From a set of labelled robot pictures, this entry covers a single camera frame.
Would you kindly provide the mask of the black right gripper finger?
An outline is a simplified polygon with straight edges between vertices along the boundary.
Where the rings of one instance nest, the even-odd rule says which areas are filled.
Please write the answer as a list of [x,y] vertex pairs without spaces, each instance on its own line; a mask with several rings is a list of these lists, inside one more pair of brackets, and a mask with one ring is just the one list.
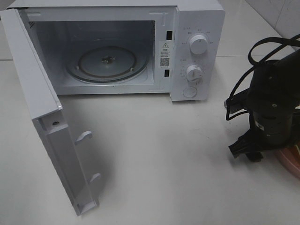
[[246,157],[250,162],[260,162],[263,159],[263,155],[260,152],[246,153]]

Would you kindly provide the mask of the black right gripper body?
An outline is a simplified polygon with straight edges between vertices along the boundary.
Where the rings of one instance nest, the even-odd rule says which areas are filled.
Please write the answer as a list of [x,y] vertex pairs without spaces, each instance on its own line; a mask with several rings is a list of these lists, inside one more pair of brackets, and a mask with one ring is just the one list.
[[277,151],[295,145],[295,113],[286,117],[249,116],[250,129],[229,146],[234,157],[262,157],[266,151]]

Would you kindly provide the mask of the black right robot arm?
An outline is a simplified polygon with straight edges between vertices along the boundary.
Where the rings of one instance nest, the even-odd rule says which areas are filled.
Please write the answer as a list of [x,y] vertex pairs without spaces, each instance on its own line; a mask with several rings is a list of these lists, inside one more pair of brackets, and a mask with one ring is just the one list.
[[292,147],[300,141],[300,52],[268,60],[254,70],[248,89],[224,102],[230,114],[244,109],[250,129],[229,146],[234,158],[252,162],[262,152]]

